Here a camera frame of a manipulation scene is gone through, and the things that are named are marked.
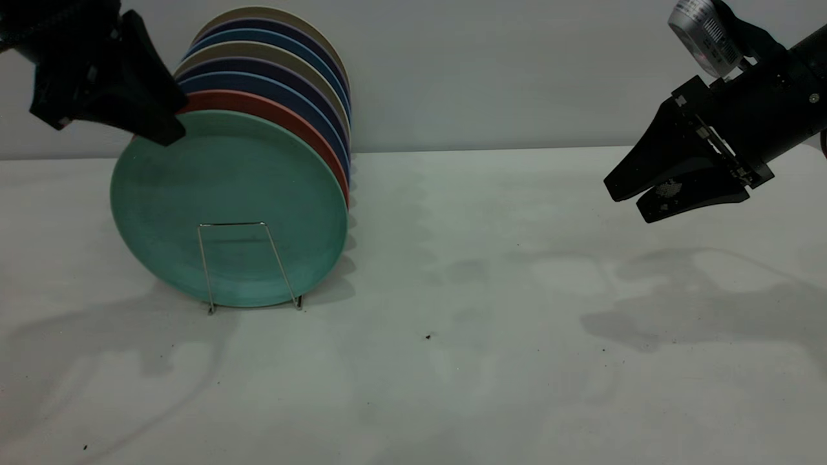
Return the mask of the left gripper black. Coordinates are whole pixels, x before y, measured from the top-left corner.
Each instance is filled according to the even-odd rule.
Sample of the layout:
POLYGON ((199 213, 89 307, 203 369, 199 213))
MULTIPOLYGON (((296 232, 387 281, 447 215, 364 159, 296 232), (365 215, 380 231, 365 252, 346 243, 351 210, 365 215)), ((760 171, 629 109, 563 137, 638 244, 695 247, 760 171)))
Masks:
POLYGON ((188 104, 142 17, 121 1, 2 1, 2 53, 36 64, 30 113, 53 129, 90 121, 159 145, 186 135, 188 104))

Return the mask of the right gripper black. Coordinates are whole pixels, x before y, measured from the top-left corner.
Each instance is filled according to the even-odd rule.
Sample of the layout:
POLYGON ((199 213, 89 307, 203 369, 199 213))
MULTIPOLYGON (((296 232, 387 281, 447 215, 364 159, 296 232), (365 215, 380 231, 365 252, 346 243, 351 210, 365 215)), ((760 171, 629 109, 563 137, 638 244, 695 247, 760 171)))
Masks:
POLYGON ((791 49, 758 26, 729 32, 755 64, 728 82, 694 77, 674 91, 684 103, 665 100, 603 180, 615 202, 647 191, 637 201, 646 223, 744 202, 744 185, 773 177, 770 161, 825 130, 825 27, 791 49))

